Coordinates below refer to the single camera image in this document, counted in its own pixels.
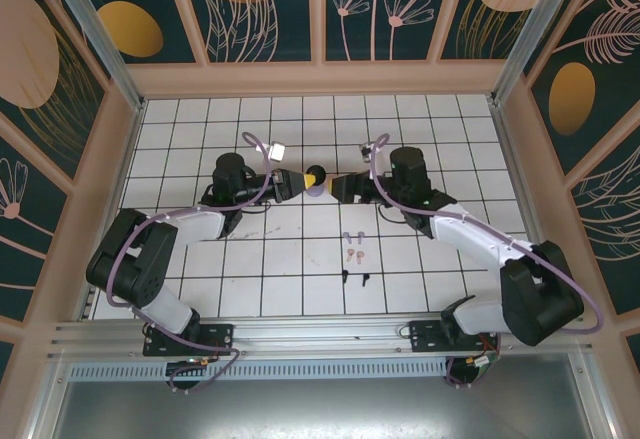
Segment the grey metal sheet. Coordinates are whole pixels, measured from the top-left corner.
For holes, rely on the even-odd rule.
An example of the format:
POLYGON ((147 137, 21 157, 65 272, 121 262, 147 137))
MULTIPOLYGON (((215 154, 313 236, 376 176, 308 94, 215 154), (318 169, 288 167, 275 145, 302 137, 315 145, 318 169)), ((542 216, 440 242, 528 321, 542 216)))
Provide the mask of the grey metal sheet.
POLYGON ((440 379, 74 383, 54 439, 592 439, 572 391, 499 396, 440 379))

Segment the aluminium mounting rail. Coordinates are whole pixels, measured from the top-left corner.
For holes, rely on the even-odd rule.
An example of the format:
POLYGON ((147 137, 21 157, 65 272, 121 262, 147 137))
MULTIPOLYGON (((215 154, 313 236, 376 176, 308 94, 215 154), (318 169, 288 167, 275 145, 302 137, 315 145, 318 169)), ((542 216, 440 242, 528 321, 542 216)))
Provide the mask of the aluminium mounting rail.
MULTIPOLYGON (((432 314, 325 315, 284 318, 227 318, 233 346, 241 357, 259 359, 338 359, 407 357, 405 326, 432 314)), ((92 320, 55 326, 47 345, 51 360, 142 359, 141 320, 92 320)))

